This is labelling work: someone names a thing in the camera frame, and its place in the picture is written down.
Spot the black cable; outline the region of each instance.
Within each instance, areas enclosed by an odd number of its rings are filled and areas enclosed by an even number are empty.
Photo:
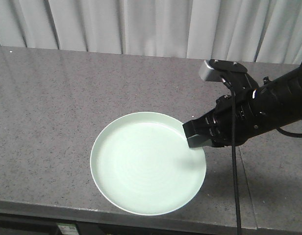
[[[241,218],[239,205],[239,191],[238,191],[238,177],[237,177],[237,163],[236,163],[236,146],[235,146],[235,130],[236,130],[236,102],[235,91],[232,85],[222,77],[223,84],[230,90],[231,94],[231,159],[233,164],[233,179],[234,179],[234,194],[236,206],[236,221],[237,221],[237,235],[241,235]]]
[[[281,128],[277,128],[277,131],[285,136],[294,137],[294,138],[302,138],[302,133],[288,132],[288,131],[284,131]]]

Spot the label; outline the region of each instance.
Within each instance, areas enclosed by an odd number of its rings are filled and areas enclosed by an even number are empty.
[[[75,224],[57,223],[57,226],[63,235],[79,235]]]

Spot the plate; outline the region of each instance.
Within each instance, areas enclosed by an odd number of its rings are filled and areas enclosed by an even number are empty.
[[[99,191],[120,209],[160,215],[187,204],[206,172],[202,148],[190,149],[182,122],[160,113],[133,113],[113,121],[91,151]]]

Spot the white curtain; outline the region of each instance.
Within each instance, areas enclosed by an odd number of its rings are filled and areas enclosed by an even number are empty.
[[[300,64],[302,0],[0,0],[0,45]]]

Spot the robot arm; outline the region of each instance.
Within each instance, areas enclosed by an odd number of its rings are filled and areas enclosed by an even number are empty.
[[[259,87],[239,63],[205,61],[201,68],[206,81],[221,81],[235,93],[235,145],[302,119],[302,63],[299,68]],[[230,95],[216,100],[213,110],[183,124],[189,147],[231,145]]]

